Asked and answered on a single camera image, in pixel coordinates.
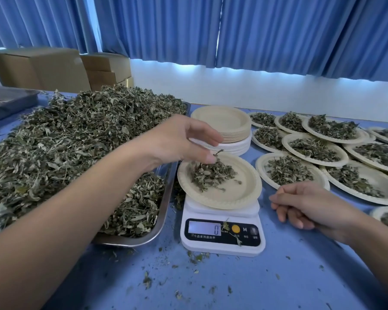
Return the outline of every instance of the blue table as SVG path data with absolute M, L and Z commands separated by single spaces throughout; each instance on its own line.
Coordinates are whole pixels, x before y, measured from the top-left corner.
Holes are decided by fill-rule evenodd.
M 40 98 L 46 105 L 46 96 Z M 18 117 L 0 121 L 0 140 L 20 123 Z M 388 126 L 355 121 L 362 127 Z M 252 143 L 241 157 L 254 166 L 265 153 Z M 331 190 L 363 211 L 376 206 L 333 185 Z M 44 309 L 388 309 L 387 291 L 351 248 L 277 220 L 268 199 L 274 193 L 263 182 L 259 215 L 266 248 L 259 256 L 211 254 L 192 264 L 180 240 L 182 213 L 170 205 L 165 226 L 151 243 L 135 251 L 90 245 Z M 146 271 L 153 280 L 149 289 L 142 284 Z

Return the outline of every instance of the digital scale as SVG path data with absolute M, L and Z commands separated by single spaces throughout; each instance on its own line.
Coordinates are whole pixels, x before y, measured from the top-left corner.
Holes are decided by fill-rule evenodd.
M 192 251 L 254 257 L 266 246 L 259 209 L 257 200 L 241 209 L 221 210 L 186 195 L 180 230 L 182 244 Z M 223 229 L 224 222 L 229 230 Z

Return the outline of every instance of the curtain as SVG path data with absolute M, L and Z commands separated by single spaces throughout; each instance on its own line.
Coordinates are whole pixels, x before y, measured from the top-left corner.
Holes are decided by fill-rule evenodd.
M 215 66 L 222 0 L 95 0 L 102 50 Z
M 359 0 L 325 76 L 388 81 L 388 0 Z
M 356 0 L 224 0 L 216 67 L 321 75 Z
M 0 47 L 98 51 L 84 0 L 0 0 Z

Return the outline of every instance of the human arm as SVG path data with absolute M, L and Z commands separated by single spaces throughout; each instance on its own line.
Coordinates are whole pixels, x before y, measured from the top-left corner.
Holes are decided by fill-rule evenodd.
M 270 196 L 281 222 L 318 228 L 349 245 L 388 287 L 388 227 L 313 182 L 284 185 Z
M 176 115 L 118 147 L 2 231 L 0 309 L 40 309 L 142 173 L 183 159 L 215 162 L 188 137 L 214 146 L 222 141 L 206 123 Z

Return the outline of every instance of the yellow button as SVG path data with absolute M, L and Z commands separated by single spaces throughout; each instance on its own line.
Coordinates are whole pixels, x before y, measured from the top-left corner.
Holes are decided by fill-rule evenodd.
M 235 232 L 235 233 L 239 233 L 239 232 L 240 232 L 240 228 L 239 228 L 238 225 L 233 225 L 233 226 L 231 227 L 231 230 L 232 230 L 233 232 Z

